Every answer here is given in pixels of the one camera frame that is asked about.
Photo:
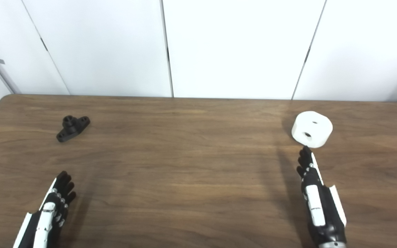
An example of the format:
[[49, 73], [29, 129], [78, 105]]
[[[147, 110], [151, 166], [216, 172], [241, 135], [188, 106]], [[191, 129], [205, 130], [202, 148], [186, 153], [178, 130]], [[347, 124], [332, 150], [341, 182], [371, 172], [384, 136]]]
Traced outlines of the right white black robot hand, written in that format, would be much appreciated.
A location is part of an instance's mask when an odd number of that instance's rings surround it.
[[346, 248], [347, 219], [335, 185], [327, 187], [315, 154], [308, 146], [299, 151], [296, 168], [309, 215], [308, 231], [318, 248]]

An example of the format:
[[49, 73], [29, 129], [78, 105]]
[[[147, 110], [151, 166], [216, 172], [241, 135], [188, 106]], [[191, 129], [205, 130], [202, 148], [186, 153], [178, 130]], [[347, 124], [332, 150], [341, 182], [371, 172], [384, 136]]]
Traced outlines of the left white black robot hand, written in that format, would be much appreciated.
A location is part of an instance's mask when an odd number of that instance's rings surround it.
[[14, 248], [56, 248], [69, 206], [76, 198], [72, 177], [62, 171], [34, 213], [26, 213], [13, 244]]

